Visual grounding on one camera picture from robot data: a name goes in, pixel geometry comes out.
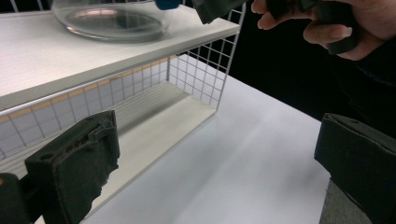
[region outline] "clear glass bowl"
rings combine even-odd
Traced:
[[[172,13],[153,0],[53,0],[51,10],[76,35],[122,42],[160,38]]]

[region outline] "black sleeve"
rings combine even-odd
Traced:
[[[389,41],[352,62],[329,56],[333,74],[362,122],[396,138],[396,45]]]

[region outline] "wire rack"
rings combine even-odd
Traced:
[[[10,12],[25,11],[21,5],[27,2],[10,0],[13,9]],[[33,10],[49,8],[44,0],[32,0],[31,4],[35,5],[31,7]],[[191,7],[190,1],[183,4]],[[242,5],[223,19],[242,25],[245,11],[246,6]],[[0,161],[165,81],[217,109],[237,40],[238,34],[213,40],[177,55],[0,111]]]

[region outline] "dark background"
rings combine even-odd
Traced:
[[[41,1],[42,9],[50,9]],[[335,113],[360,119],[327,65],[327,52],[303,39],[309,21],[287,21],[271,31],[257,28],[261,17],[247,13],[233,57],[230,76],[305,112],[315,119]],[[40,10],[36,0],[15,0],[19,12]],[[0,13],[14,12],[9,0],[0,1]]]

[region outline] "blue object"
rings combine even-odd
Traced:
[[[177,8],[180,0],[155,0],[155,4],[160,10]]]

